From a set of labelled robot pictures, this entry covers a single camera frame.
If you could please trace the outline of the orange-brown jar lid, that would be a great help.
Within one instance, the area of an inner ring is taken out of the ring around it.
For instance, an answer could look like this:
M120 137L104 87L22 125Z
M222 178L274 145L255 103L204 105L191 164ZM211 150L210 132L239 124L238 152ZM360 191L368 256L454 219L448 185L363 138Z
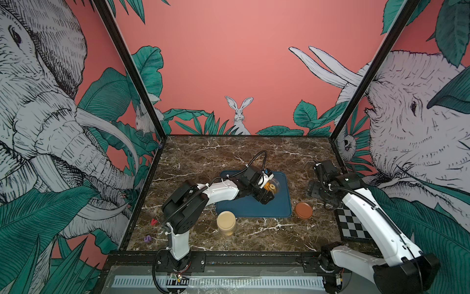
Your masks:
M313 208L306 202L299 202L294 207L296 216L299 219L307 220L312 217Z

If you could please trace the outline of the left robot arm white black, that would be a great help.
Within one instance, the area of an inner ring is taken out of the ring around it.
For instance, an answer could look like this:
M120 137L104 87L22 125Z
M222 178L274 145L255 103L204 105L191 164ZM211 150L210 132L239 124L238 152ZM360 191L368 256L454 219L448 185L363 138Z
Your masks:
M269 188L274 173L266 168L267 158L268 152L262 150L244 169L233 175L218 176L210 183L186 180L166 199L161 226L168 236L168 247L164 254L157 256L168 260L169 271L181 273L189 267L190 229L208 205L247 196L266 205L275 198L275 192Z

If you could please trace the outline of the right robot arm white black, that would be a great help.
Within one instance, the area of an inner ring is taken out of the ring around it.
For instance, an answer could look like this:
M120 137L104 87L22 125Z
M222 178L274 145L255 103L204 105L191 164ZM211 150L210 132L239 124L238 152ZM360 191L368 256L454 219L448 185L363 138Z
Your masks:
M319 162L312 187L315 198L334 207L345 205L359 219L381 252L376 258L340 243L323 246L319 268L328 274L349 270L374 283L382 294L423 294L433 284L440 261L425 254L381 208L356 173L341 174L330 160Z

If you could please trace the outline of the clear jar of cookies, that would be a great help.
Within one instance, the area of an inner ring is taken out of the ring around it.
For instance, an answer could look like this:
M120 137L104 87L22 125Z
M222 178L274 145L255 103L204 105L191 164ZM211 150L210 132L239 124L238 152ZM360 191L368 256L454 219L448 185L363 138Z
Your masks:
M271 191L274 195L280 191L281 185L276 178L269 180L265 185L264 189Z

